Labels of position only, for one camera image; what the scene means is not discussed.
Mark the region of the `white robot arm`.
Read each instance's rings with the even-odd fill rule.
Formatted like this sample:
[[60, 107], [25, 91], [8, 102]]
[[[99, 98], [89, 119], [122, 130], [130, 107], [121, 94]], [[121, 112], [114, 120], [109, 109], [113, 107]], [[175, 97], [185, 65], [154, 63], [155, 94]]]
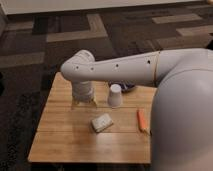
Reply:
[[72, 83], [154, 87], [151, 171], [213, 171], [213, 50], [161, 50], [105, 61], [80, 50], [60, 72]]

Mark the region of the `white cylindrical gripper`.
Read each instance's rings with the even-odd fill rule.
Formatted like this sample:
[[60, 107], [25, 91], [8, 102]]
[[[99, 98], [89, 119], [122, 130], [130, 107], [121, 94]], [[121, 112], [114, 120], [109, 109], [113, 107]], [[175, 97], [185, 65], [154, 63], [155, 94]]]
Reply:
[[72, 95], [74, 98], [72, 98], [71, 109], [78, 106], [80, 102], [89, 102], [89, 106], [97, 108], [97, 102], [94, 97], [94, 87], [91, 81], [73, 83]]

